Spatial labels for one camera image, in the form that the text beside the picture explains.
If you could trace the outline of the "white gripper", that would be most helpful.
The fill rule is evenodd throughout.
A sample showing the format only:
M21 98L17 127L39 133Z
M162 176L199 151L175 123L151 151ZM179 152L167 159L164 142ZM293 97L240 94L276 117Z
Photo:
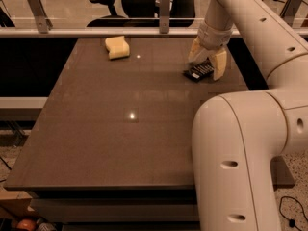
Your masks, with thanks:
M211 26L204 20L197 32L197 37L193 40L191 50L188 56L189 64L200 64L206 61L210 55L210 50L219 50L212 53L209 60L214 68L213 79L220 79L227 65L226 45L232 34L233 21L228 20L218 26Z

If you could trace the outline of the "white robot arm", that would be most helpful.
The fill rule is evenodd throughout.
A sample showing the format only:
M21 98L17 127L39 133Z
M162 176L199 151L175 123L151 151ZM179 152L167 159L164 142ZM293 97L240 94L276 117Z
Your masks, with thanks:
M262 0L212 0L199 29L213 51L237 28L268 88L197 110L192 164L201 231L281 231L270 161L307 146L308 43Z

